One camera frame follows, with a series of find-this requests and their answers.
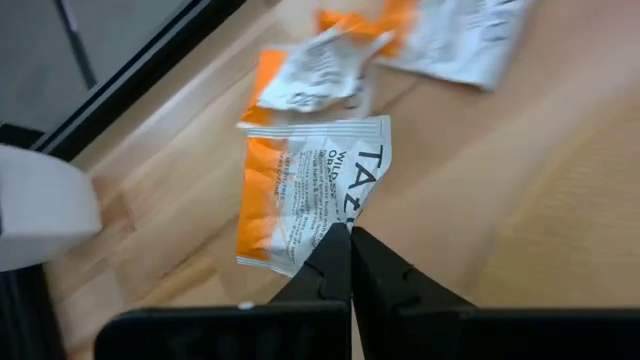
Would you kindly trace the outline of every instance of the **wooden table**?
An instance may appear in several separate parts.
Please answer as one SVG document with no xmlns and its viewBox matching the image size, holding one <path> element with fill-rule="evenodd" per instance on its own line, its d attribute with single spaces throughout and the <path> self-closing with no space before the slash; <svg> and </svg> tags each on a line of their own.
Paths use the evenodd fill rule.
<svg viewBox="0 0 640 360">
<path fill-rule="evenodd" d="M 266 301 L 285 284 L 235 264 L 245 136 L 234 125 L 260 49 L 311 34 L 315 3 L 248 0 L 75 160 L 105 218 L 99 235 L 47 264 L 76 358 L 91 358 L 100 327 L 132 307 Z M 359 225 L 472 299 L 532 177 L 640 80 L 640 2 L 538 0 L 529 15 L 495 93 L 389 69 L 378 80 L 393 163 Z"/>
</svg>

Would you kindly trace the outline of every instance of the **orange and white packet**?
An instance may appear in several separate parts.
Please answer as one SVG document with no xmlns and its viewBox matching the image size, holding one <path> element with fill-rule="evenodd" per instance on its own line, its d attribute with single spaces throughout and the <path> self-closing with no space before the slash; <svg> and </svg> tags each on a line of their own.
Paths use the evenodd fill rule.
<svg viewBox="0 0 640 360">
<path fill-rule="evenodd" d="M 331 224 L 353 227 L 391 165 L 389 116 L 247 130 L 238 263 L 293 276 Z"/>
<path fill-rule="evenodd" d="M 370 22 L 320 10 L 319 30 L 339 25 L 353 36 L 394 31 L 378 63 L 443 80 L 495 89 L 533 0 L 386 0 Z"/>
<path fill-rule="evenodd" d="M 265 50 L 239 127 L 365 118 L 373 98 L 371 57 L 392 38 L 354 42 L 329 28 L 297 46 Z"/>
</svg>

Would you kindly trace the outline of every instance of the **white plastic part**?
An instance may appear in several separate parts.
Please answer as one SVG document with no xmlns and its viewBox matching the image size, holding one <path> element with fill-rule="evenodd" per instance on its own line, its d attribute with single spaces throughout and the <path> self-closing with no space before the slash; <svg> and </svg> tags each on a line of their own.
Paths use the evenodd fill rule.
<svg viewBox="0 0 640 360">
<path fill-rule="evenodd" d="M 0 271 L 42 263 L 100 231 L 87 176 L 56 158 L 0 145 Z"/>
</svg>

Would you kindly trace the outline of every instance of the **orange stripe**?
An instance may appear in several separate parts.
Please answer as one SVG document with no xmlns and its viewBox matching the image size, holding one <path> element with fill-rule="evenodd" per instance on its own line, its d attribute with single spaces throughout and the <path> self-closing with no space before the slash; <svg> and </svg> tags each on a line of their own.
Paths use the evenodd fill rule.
<svg viewBox="0 0 640 360">
<path fill-rule="evenodd" d="M 269 86 L 271 80 L 276 77 L 286 59 L 287 53 L 281 50 L 264 50 L 260 54 L 255 87 L 251 95 L 249 108 L 242 115 L 243 121 L 259 126 L 270 125 L 272 110 L 258 107 L 258 99 L 264 89 Z"/>
<path fill-rule="evenodd" d="M 249 138 L 236 256 L 268 261 L 271 237 L 280 216 L 275 194 L 286 140 Z"/>
<path fill-rule="evenodd" d="M 394 31 L 391 42 L 379 52 L 383 56 L 396 56 L 402 50 L 406 38 L 417 18 L 419 0 L 386 0 L 382 14 L 375 22 L 356 13 L 339 13 L 319 10 L 317 13 L 318 31 L 338 25 L 347 33 L 364 37 L 368 41 L 387 31 Z"/>
</svg>

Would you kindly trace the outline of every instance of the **wooden surface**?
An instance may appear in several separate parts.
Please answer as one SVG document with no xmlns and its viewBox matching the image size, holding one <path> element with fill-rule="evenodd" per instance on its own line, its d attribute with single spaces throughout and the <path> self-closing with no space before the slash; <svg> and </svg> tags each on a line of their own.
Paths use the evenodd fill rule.
<svg viewBox="0 0 640 360">
<path fill-rule="evenodd" d="M 234 125 L 260 49 L 310 34 L 317 3 L 248 0 L 75 160 L 95 179 L 106 227 L 47 264 L 73 358 L 91 358 L 100 327 L 132 307 L 266 301 L 286 282 L 235 264 L 245 137 Z M 378 79 L 375 111 L 392 116 L 394 157 L 359 225 L 472 300 L 530 183 L 640 80 L 640 2 L 538 0 L 529 15 L 495 93 L 389 69 Z M 575 276 L 606 293 L 604 280 Z M 480 299 L 505 304 L 500 291 Z"/>
</svg>

